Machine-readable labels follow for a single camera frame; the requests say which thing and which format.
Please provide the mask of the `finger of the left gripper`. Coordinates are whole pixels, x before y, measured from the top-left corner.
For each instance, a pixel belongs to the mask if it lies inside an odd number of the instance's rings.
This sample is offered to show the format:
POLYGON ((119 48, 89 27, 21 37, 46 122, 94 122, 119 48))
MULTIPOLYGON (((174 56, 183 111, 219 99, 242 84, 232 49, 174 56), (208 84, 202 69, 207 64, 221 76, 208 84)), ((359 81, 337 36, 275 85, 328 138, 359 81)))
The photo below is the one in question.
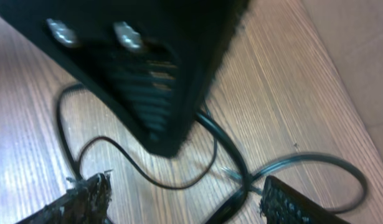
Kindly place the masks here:
POLYGON ((0 0, 0 16, 85 85, 151 154, 175 157, 243 0, 0 0))

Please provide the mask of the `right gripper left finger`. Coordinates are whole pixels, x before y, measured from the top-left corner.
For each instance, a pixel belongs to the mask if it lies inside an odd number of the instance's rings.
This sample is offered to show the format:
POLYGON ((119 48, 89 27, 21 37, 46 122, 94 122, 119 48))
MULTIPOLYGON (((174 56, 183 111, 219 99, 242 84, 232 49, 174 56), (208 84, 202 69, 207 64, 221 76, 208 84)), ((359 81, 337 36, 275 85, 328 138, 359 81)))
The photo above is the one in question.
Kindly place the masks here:
POLYGON ((112 196, 109 170, 97 173, 87 180, 70 177, 67 180, 73 184, 73 188, 19 223, 111 223, 107 215, 112 196))

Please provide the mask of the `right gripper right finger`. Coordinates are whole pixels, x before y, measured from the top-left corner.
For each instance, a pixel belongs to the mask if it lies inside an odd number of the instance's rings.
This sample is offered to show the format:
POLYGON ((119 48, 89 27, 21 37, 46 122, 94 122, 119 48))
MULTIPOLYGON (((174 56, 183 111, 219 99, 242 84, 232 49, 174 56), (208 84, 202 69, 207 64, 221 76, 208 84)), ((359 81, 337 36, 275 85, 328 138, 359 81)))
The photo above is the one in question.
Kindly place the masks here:
POLYGON ((260 215, 267 224, 348 224, 272 175, 265 179, 260 215))

